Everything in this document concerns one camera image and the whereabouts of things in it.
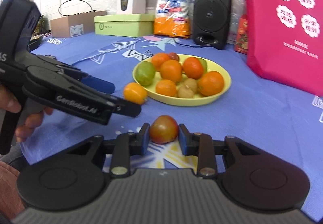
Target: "table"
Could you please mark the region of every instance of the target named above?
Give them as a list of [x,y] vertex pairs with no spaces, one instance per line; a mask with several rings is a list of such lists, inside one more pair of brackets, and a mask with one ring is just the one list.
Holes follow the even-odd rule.
[[[194,46],[191,40],[177,41]],[[158,52],[210,59],[229,72],[232,86],[219,100],[200,107],[175,107],[149,99],[137,118],[113,114],[107,126],[55,111],[22,144],[27,160],[36,163],[96,134],[114,139],[120,133],[139,131],[144,122],[151,124],[160,115],[170,115],[191,132],[202,131],[220,140],[235,135],[303,169],[310,178],[311,189],[302,210],[319,220],[323,216],[323,101],[307,92],[259,78],[247,67],[246,56],[235,52],[232,45],[220,51],[185,47],[169,37],[127,38],[90,33],[69,39],[47,38],[33,51],[54,55],[59,61],[113,82],[116,96],[122,96],[124,86],[133,82],[135,65]],[[109,169],[110,158],[107,156],[105,170]],[[132,157],[131,165],[195,169],[197,158],[184,158],[178,142],[150,143],[147,155]]]

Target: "orange plastic bag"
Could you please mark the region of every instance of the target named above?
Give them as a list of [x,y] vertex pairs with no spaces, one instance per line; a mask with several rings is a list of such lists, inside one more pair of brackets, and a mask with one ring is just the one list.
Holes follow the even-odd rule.
[[190,21],[188,0],[158,0],[154,34],[188,38]]

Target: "brown box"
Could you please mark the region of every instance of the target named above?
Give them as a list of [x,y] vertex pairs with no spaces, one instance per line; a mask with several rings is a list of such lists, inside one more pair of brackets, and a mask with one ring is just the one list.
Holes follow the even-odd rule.
[[94,11],[53,19],[50,21],[52,36],[69,38],[94,32],[94,17],[103,15],[107,15],[107,12]]

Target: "tangerine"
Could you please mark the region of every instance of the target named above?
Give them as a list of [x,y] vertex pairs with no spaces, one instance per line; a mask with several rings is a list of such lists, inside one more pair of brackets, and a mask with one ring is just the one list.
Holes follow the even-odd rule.
[[174,83],[180,82],[182,79],[182,66],[176,60],[168,60],[160,67],[160,76],[164,80],[171,80]]
[[151,58],[151,63],[155,66],[156,71],[159,72],[161,65],[170,60],[170,57],[167,53],[159,52]]
[[204,74],[197,83],[198,91],[204,96],[216,95],[224,88],[223,76],[217,71]]
[[148,94],[145,88],[136,82],[131,82],[123,89],[123,97],[130,102],[143,104],[146,101]]
[[183,70],[188,78],[198,80],[204,73],[201,62],[196,57],[189,57],[183,63]]
[[156,84],[156,93],[160,95],[166,95],[175,97],[177,94],[176,84],[171,80],[161,80]]

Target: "human hand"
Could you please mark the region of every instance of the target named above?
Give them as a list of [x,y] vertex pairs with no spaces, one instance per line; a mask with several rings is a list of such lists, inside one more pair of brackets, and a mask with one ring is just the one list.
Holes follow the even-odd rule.
[[[16,97],[3,85],[0,85],[0,109],[4,109],[12,113],[19,113],[21,110],[21,105],[17,101]],[[17,127],[15,131],[17,142],[25,142],[26,139],[32,135],[35,128],[42,124],[44,112],[51,115],[53,113],[53,109],[46,107],[44,111],[30,115],[26,119],[24,125]]]

